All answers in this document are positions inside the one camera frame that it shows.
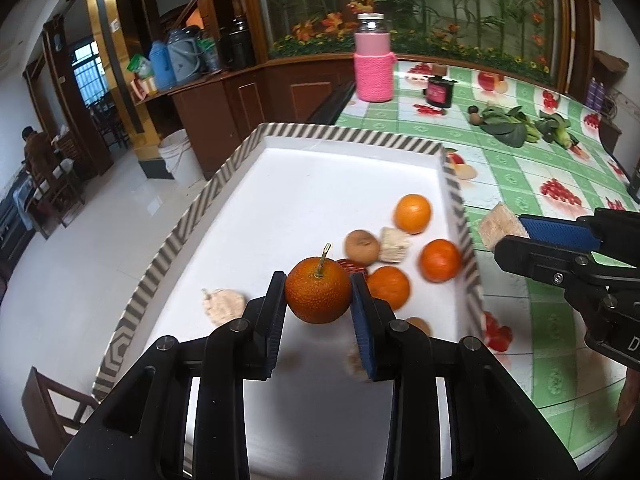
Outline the person's right hand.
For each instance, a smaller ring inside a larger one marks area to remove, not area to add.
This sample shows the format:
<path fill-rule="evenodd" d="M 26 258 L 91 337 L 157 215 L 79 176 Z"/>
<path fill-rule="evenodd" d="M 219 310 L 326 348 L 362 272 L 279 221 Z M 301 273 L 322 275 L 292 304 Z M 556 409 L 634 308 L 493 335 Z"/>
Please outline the person's right hand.
<path fill-rule="evenodd" d="M 624 426 L 626 422 L 628 422 L 629 417 L 639 402 L 639 396 L 640 373 L 632 368 L 628 368 L 623 389 L 620 390 L 620 398 L 618 399 L 616 410 L 620 426 Z"/>

